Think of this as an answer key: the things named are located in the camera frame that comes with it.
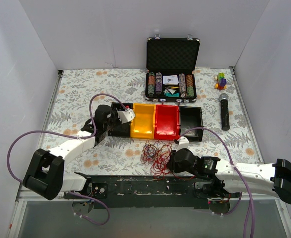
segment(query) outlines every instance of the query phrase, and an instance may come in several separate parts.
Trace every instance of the stack of poker chips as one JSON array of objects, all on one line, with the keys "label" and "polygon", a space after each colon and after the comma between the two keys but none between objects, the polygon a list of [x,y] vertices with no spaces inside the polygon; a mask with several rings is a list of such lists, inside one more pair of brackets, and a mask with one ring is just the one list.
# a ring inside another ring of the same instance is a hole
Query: stack of poker chips
[{"label": "stack of poker chips", "polygon": [[155,76],[155,93],[160,95],[162,93],[162,74],[156,73]]},{"label": "stack of poker chips", "polygon": [[194,83],[193,77],[191,75],[186,75],[186,84],[187,84],[187,96],[193,98],[194,95]]},{"label": "stack of poker chips", "polygon": [[155,74],[149,73],[149,85],[147,89],[147,94],[149,97],[153,97],[155,93]]},{"label": "stack of poker chips", "polygon": [[185,98],[187,96],[186,78],[183,73],[179,75],[179,94],[181,98]]}]

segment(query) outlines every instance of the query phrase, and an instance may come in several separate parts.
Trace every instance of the white card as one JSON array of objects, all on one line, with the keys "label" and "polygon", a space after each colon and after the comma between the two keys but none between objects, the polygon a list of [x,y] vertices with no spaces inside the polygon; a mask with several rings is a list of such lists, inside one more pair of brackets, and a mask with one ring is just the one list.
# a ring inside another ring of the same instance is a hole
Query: white card
[{"label": "white card", "polygon": [[171,94],[174,94],[176,91],[177,91],[177,90],[175,90],[175,89],[169,89],[169,92],[170,92]]},{"label": "white card", "polygon": [[163,76],[163,84],[165,85],[178,85],[178,76],[177,75],[170,75],[170,76]]}]

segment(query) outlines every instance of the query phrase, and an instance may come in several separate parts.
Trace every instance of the table surface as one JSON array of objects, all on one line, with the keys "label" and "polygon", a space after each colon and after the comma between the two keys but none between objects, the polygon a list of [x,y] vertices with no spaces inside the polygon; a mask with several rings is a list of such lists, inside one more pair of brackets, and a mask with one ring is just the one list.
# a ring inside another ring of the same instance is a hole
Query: table surface
[{"label": "table surface", "polygon": [[[220,72],[227,80],[224,91],[214,89],[214,76]],[[181,105],[202,108],[204,127],[213,130],[224,140],[234,162],[260,163],[230,70],[196,68],[194,73],[197,101]],[[114,95],[126,103],[153,104],[144,99],[145,78],[146,71],[137,69],[65,70],[47,130],[76,135],[89,118],[89,101],[97,93]],[[221,130],[218,97],[223,92],[229,95],[229,131]],[[111,102],[114,102],[112,98],[98,96],[93,102],[92,111],[99,104],[110,105]],[[41,148],[49,150],[66,140],[45,135]],[[67,173],[79,171],[90,175],[151,175],[151,165],[145,165],[140,160],[145,143],[145,139],[106,137],[98,146],[74,159],[65,170]],[[199,157],[218,156],[228,160],[219,140],[207,131],[204,132],[202,142],[191,142],[189,149]]]}]

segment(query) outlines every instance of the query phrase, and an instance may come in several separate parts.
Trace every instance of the white panel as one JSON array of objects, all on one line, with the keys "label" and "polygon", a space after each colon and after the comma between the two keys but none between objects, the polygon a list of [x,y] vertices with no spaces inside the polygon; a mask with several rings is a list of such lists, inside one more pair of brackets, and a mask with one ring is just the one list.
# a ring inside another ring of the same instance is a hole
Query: white panel
[{"label": "white panel", "polygon": [[291,162],[291,1],[269,2],[236,70],[263,159]]},{"label": "white panel", "polygon": [[[0,238],[6,236],[18,190],[6,168],[10,144],[41,129],[57,70],[18,0],[0,1]],[[13,150],[12,169],[22,179],[36,149],[29,136]]]},{"label": "white panel", "polygon": [[57,69],[112,68],[98,0],[20,0]]},{"label": "white panel", "polygon": [[235,66],[267,0],[106,0],[116,66],[144,68],[146,38],[200,38],[197,66]]},{"label": "white panel", "polygon": [[58,69],[146,67],[146,38],[201,39],[198,66],[235,66],[268,0],[20,0]]}]

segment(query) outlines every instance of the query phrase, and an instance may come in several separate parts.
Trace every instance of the microphone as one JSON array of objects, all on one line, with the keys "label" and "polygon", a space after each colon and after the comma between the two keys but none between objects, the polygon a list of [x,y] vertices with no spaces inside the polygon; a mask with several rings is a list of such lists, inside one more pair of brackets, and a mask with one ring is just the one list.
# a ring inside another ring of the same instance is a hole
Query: microphone
[{"label": "microphone", "polygon": [[229,111],[228,111],[228,95],[222,93],[219,96],[220,112],[221,112],[221,129],[229,130]]}]

